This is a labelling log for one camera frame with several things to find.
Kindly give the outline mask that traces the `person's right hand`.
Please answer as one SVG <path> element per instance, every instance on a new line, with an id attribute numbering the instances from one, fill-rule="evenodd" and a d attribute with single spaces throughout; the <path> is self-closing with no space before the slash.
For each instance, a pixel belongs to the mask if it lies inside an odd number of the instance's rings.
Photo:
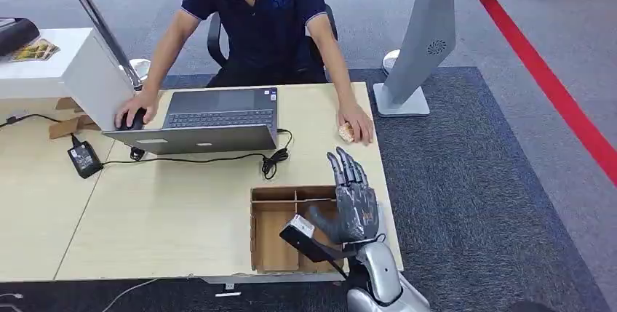
<path id="1" fill-rule="evenodd" d="M 156 116 L 159 104 L 159 90 L 150 90 L 144 88 L 133 98 L 126 101 L 124 105 L 118 110 L 115 117 L 116 128 L 122 126 L 122 122 L 126 121 L 128 126 L 134 124 L 137 112 L 140 109 L 144 109 L 146 112 L 143 114 L 142 121 L 144 124 L 148 124 L 152 118 Z"/>

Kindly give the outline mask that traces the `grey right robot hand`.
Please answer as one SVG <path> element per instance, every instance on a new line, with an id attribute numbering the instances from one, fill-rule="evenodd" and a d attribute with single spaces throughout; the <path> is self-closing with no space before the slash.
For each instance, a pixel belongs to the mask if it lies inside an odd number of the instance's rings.
<path id="1" fill-rule="evenodd" d="M 326 218 L 316 206 L 308 208 L 310 222 L 334 244 L 368 241 L 378 236 L 379 209 L 361 164 L 341 147 L 327 153 L 335 180 L 337 215 Z"/>

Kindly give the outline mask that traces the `person's left hand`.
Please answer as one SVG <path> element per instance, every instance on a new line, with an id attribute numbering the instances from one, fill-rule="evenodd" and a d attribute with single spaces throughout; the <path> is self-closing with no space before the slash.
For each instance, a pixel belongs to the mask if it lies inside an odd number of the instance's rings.
<path id="1" fill-rule="evenodd" d="M 373 121 L 357 103 L 341 103 L 338 109 L 338 131 L 348 143 L 369 145 L 373 142 Z"/>

